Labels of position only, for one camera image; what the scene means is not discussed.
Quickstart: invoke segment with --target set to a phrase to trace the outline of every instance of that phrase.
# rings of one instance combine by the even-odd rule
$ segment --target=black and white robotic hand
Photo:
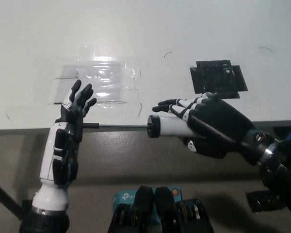
[[[77,80],[61,105],[61,115],[52,125],[40,171],[42,186],[32,209],[22,221],[20,233],[65,233],[69,227],[68,187],[78,173],[78,148],[82,141],[83,118],[97,99],[92,86],[80,91]]]
[[[206,93],[192,100],[166,100],[153,111],[170,112],[177,117],[150,116],[150,137],[182,137],[190,150],[215,158],[239,152],[248,163],[259,166],[263,184],[291,210],[291,140],[278,141],[256,129],[216,94]]]

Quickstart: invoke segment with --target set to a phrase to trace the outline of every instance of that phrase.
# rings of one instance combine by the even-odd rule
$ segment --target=gray wall
[[[39,188],[45,141],[46,135],[0,136],[0,185],[19,203]],[[177,138],[150,139],[145,132],[84,134],[78,177],[69,188],[69,232],[106,232],[112,196],[142,184],[176,184],[185,199],[200,198],[216,232],[291,232],[287,209],[251,213],[245,192],[264,188],[240,155],[215,160],[191,153]],[[0,205],[0,232],[17,232],[18,225]]]

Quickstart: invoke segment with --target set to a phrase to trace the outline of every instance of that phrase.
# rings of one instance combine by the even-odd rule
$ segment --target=scratch mark
[[[140,110],[139,110],[139,113],[138,113],[137,117],[139,117],[139,116],[140,116],[140,114],[141,114],[141,111],[142,111],[142,103],[140,103]]]
[[[136,82],[135,82],[135,79],[133,79],[133,81],[134,81],[134,88],[136,90]]]
[[[165,57],[166,57],[166,55],[167,55],[167,54],[169,54],[169,53],[171,53],[171,52],[168,52],[168,53],[166,53],[166,54],[164,55],[164,58],[165,58]]]
[[[268,48],[268,47],[260,47],[260,49],[264,49],[264,50],[268,50],[268,51],[270,51],[271,53],[274,53],[270,48]]]

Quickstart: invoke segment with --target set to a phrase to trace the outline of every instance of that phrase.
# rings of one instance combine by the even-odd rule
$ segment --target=white tabletop
[[[248,92],[227,102],[256,124],[291,125],[291,0],[3,0],[0,132],[49,128],[52,63],[92,44],[95,56],[135,59],[141,76],[138,98],[94,106],[85,122],[146,125],[157,102],[196,95],[196,61],[231,60]]]

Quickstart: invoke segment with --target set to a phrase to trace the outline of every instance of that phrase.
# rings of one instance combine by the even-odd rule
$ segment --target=black strip
[[[22,220],[23,213],[21,206],[14,201],[1,187],[0,187],[0,203],[12,212],[19,220]]]

